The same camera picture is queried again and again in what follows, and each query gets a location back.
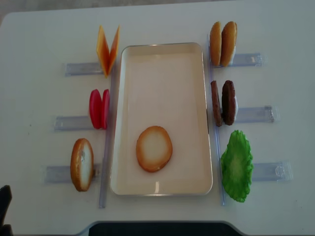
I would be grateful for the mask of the clear patty holder bar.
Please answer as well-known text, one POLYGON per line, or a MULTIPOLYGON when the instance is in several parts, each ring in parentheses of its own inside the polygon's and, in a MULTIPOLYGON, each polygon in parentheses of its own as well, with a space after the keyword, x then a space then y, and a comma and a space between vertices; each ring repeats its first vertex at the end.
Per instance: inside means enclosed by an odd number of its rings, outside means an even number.
POLYGON ((276 106, 239 108, 235 123, 258 123, 280 121, 276 106))

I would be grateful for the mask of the upright bread slice left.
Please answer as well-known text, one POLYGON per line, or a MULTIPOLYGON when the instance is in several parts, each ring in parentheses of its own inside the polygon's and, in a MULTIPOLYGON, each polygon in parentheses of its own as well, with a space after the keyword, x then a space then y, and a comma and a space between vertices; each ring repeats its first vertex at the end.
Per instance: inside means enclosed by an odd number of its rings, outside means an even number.
POLYGON ((79 192, 88 191, 94 173, 94 153, 90 142, 85 138, 78 139, 72 150, 70 175, 79 192))

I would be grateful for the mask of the clear lettuce holder bar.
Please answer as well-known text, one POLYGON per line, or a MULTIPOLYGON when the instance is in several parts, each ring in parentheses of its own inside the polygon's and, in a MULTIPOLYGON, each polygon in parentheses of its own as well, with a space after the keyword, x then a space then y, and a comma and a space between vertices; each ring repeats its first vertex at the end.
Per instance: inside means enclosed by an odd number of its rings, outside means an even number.
POLYGON ((291 181, 293 174, 290 162, 254 163, 252 181, 291 181))

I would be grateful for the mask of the orange cheese slice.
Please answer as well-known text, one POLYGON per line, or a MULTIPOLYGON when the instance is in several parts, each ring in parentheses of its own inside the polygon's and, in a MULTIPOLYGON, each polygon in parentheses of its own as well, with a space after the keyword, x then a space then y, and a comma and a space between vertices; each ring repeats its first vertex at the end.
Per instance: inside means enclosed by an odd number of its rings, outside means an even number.
POLYGON ((97 44, 96 44, 96 53, 100 62, 100 66, 104 73, 104 76, 107 78, 109 72, 109 48, 105 37, 105 32, 102 25, 99 26, 97 44))
POLYGON ((113 68, 116 56, 118 54, 119 40, 120 40, 120 25, 118 25, 118 28, 117 28, 117 31, 116 31, 116 34, 115 34, 115 37, 111 46, 110 54, 109 54, 108 74, 110 74, 113 68))

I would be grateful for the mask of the red tomato slice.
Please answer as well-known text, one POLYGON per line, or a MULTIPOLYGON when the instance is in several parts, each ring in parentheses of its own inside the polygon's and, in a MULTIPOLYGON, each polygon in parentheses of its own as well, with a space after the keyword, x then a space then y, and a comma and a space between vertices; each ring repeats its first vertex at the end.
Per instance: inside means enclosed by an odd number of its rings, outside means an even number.
POLYGON ((101 128, 101 105, 102 99, 97 89, 91 92, 89 100, 89 112, 92 125, 95 129, 101 128))
POLYGON ((107 117, 108 117, 109 105, 110 105, 110 92, 108 89, 106 89, 103 92, 102 105, 101 105, 101 127, 104 130, 107 129, 107 117))

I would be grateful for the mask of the clear tomato holder bar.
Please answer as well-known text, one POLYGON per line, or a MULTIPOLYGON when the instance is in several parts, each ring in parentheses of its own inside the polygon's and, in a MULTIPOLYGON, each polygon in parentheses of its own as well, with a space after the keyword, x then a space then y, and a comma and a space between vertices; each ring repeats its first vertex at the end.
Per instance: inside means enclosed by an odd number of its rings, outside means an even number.
POLYGON ((54 131, 93 130, 91 119, 88 116, 59 116, 53 122, 54 131))

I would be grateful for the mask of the right orange cheese slice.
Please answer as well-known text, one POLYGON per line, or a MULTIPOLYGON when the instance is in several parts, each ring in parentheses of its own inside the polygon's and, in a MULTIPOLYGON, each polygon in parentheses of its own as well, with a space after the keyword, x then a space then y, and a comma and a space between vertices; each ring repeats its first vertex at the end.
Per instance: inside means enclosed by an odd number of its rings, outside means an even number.
POLYGON ((111 46, 110 54, 109 54, 108 74, 110 74, 113 68, 116 56, 118 54, 119 40, 120 40, 120 25, 118 25, 118 28, 117 28, 117 31, 116 31, 116 34, 115 34, 115 37, 111 46))

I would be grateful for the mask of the right upright bun slice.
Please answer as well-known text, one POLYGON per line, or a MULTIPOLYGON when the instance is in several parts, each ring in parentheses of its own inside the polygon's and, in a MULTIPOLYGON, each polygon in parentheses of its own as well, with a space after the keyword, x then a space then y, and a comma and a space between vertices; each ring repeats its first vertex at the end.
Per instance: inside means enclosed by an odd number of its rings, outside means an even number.
POLYGON ((220 63, 226 67, 232 60, 236 40, 237 40, 237 24, 234 21, 228 22, 221 33, 221 58, 220 63))

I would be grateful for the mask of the clear cheese holder bar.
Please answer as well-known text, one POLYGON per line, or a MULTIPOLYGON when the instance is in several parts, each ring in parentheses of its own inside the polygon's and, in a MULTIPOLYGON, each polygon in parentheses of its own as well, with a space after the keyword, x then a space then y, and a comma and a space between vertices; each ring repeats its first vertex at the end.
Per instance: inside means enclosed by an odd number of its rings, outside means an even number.
POLYGON ((65 76, 100 75, 103 74, 98 62, 66 63, 65 76))

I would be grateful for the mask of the left red tomato slice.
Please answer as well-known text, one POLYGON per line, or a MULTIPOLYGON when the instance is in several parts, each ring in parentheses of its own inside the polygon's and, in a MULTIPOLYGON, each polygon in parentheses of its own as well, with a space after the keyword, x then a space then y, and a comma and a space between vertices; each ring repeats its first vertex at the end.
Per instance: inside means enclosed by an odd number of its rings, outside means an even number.
POLYGON ((101 105, 102 99, 97 89, 91 92, 89 100, 89 112, 92 125, 95 129, 101 128, 101 105))

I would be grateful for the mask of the green lettuce leaf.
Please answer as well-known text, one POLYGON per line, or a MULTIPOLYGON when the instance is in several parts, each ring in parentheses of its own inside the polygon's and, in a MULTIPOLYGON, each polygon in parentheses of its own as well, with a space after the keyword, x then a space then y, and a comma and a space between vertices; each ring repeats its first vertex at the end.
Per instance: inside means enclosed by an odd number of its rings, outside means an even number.
POLYGON ((227 148, 221 156, 222 184, 226 193, 243 203, 250 193, 254 169, 251 146, 240 130, 231 133, 227 148))

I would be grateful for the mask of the left orange cheese slice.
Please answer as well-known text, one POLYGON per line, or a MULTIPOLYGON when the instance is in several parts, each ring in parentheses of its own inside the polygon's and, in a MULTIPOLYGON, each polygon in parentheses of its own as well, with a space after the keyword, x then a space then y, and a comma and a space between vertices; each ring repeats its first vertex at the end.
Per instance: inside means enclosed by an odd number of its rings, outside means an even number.
POLYGON ((104 73, 104 76, 107 78, 109 72, 109 48, 105 37, 105 32, 102 25, 99 26, 97 44, 96 44, 96 53, 100 62, 100 66, 104 73))

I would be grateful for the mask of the white rectangular tray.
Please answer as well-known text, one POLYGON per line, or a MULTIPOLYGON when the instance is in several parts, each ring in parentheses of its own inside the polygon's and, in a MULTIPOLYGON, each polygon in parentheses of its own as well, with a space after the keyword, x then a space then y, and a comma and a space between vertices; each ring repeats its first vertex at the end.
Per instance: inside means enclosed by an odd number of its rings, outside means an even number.
POLYGON ((128 46, 121 55, 110 186, 121 196, 204 195, 213 185, 202 48, 195 42, 128 46), (150 173, 136 143, 164 128, 172 155, 150 173))

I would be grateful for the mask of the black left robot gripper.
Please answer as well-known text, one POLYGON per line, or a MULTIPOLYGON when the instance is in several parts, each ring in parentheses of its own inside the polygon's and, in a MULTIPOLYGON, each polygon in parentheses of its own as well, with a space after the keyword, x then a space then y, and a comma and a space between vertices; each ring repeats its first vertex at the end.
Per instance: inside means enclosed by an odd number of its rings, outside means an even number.
POLYGON ((0 235, 12 236, 12 228, 9 224, 4 224, 4 219, 12 200, 11 188, 9 185, 5 185, 0 189, 0 235))

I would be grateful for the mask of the left brown meat patty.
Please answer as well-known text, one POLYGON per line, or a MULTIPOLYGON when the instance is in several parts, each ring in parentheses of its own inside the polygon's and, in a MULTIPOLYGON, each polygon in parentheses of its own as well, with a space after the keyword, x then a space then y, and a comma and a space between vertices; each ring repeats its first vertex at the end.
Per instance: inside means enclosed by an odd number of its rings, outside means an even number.
POLYGON ((213 114, 214 119, 217 127, 222 126, 222 119, 221 119, 221 108, 220 108, 220 100, 219 100, 219 93, 217 82, 211 82, 211 92, 212 92, 212 105, 213 105, 213 114))

